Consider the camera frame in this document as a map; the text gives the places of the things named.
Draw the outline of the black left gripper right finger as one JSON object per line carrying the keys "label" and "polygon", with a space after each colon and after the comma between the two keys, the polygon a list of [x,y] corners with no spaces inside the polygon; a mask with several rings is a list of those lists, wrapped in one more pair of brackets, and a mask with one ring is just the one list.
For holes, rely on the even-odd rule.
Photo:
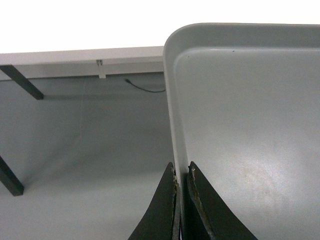
{"label": "black left gripper right finger", "polygon": [[191,162],[186,178],[186,230],[190,240],[255,240],[200,168]]}

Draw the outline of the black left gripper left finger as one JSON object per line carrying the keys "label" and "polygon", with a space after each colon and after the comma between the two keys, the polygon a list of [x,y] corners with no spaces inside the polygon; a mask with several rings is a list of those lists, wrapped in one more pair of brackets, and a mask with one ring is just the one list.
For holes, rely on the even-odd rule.
{"label": "black left gripper left finger", "polygon": [[174,164],[169,162],[142,219],[130,240],[179,240],[181,191]]}

